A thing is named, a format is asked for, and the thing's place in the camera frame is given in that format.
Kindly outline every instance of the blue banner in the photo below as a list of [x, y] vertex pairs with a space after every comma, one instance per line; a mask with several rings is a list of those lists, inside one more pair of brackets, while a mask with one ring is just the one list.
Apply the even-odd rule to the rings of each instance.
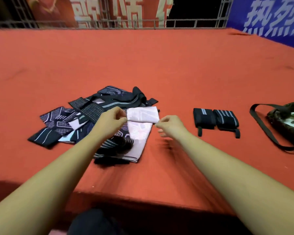
[[294, 0], [234, 0], [227, 27], [294, 47]]

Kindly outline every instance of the red stage floor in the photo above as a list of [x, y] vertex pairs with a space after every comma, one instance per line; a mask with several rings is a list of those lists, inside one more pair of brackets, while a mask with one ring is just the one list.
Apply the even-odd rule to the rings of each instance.
[[[293, 48], [232, 29], [0, 30], [0, 200], [71, 147], [28, 142], [44, 127], [39, 115], [107, 85], [138, 86], [159, 101], [161, 117], [177, 114], [193, 134], [194, 107], [232, 110], [240, 139], [219, 130], [202, 139], [294, 190], [294, 154], [276, 148], [249, 114], [254, 103], [294, 101]], [[66, 210], [105, 199], [232, 213], [155, 129], [139, 163], [91, 163]]]

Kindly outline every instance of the metal frame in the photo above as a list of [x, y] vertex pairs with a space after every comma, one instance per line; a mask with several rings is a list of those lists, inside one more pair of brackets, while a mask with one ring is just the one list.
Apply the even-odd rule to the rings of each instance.
[[[137, 22], [138, 20], [132, 20], [132, 27], [123, 28], [119, 26], [117, 20], [111, 20], [109, 14], [109, 4], [108, 0], [103, 0], [105, 8], [103, 8], [102, 0], [100, 0], [100, 4], [102, 7], [101, 10], [101, 20], [98, 21], [74, 21], [76, 23], [87, 23], [89, 28], [69, 28], [66, 27], [65, 21], [35, 21], [33, 19], [32, 13], [26, 3], [25, 0], [23, 1], [23, 5], [20, 0], [12, 0], [13, 4], [15, 5], [16, 11], [19, 15], [20, 21], [0, 21], [0, 28], [19, 28], [23, 26], [24, 28], [35, 28], [35, 29], [76, 29], [76, 30], [86, 30], [86, 29], [109, 29], [109, 30], [118, 30], [118, 29], [215, 29], [215, 28], [225, 28], [228, 22], [229, 14], [231, 11], [231, 6], [233, 0], [221, 0], [221, 4], [219, 7], [218, 17], [216, 19], [166, 19], [165, 27], [156, 27], [157, 23], [159, 22], [158, 19], [151, 19], [151, 20], [139, 20], [142, 22], [150, 22], [153, 23], [153, 27], [138, 27]], [[167, 22], [173, 22], [173, 27], [166, 27]], [[183, 22], [183, 21], [194, 21], [193, 27], [176, 27], [176, 22]], [[215, 21], [215, 27], [197, 27], [198, 21]], [[121, 20], [123, 23], [128, 23], [128, 20]]]

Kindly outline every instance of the dark pants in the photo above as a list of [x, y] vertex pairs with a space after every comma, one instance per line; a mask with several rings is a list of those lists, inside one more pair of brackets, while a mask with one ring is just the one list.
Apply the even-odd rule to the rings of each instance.
[[100, 209], [79, 214], [71, 223], [67, 235], [126, 235], [113, 219], [106, 218]]

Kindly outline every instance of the brown fur bag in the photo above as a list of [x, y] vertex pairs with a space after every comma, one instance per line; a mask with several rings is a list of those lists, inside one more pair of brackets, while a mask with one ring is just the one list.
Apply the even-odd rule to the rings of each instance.
[[275, 128], [280, 134], [282, 134], [283, 137], [285, 137], [294, 145], [294, 102], [284, 106], [273, 104], [254, 104], [251, 106], [249, 111], [251, 116], [257, 121], [262, 130], [276, 146], [285, 151], [293, 151], [294, 146], [282, 146], [274, 137], [272, 132], [263, 123], [263, 121], [259, 118], [255, 112], [256, 107], [259, 105], [272, 106], [275, 108], [267, 114], [268, 121], [271, 123], [273, 128]]

